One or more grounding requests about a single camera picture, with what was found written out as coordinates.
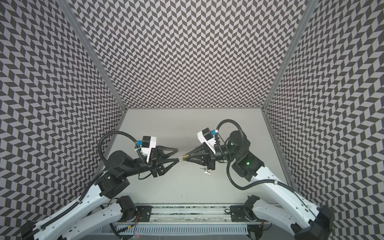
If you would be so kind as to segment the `brass padlock with keys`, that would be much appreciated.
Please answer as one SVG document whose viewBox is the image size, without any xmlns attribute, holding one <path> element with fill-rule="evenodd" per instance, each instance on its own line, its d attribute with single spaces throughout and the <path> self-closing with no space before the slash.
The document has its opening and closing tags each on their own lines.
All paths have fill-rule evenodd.
<svg viewBox="0 0 384 240">
<path fill-rule="evenodd" d="M 178 160 L 179 160 L 179 161 L 187 161 L 188 158 L 189 158 L 189 155 L 183 155 L 183 156 L 179 156 L 179 157 L 178 157 Z"/>
</svg>

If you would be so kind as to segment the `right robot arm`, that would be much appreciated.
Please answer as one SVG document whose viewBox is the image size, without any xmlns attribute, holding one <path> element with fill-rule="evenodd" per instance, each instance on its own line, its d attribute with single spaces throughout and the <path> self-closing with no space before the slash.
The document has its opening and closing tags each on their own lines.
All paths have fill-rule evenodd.
<svg viewBox="0 0 384 240">
<path fill-rule="evenodd" d="M 249 196 L 243 204 L 246 218 L 264 220 L 290 233 L 296 240 L 326 240 L 332 233 L 334 213 L 327 206 L 318 206 L 300 196 L 293 188 L 281 182 L 272 171 L 249 150 L 250 141 L 240 131 L 233 131 L 224 146 L 219 145 L 217 130 L 205 129 L 198 133 L 201 145 L 182 157 L 214 170 L 216 162 L 231 159 L 233 170 L 249 184 L 239 190 L 261 187 L 279 206 L 273 206 L 260 197 Z"/>
</svg>

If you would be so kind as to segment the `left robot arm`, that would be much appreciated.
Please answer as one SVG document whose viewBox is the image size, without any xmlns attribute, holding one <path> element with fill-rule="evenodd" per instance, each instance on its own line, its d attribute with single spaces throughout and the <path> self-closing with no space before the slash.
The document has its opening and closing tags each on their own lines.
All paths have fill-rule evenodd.
<svg viewBox="0 0 384 240">
<path fill-rule="evenodd" d="M 128 177 L 150 173 L 159 177 L 179 160 L 171 156 L 177 148 L 157 146 L 147 157 L 133 159 L 115 151 L 104 161 L 105 169 L 92 180 L 81 195 L 55 214 L 21 227 L 23 240 L 78 240 L 93 230 L 116 222 L 137 222 L 140 212 L 130 196 L 119 194 L 130 182 Z"/>
</svg>

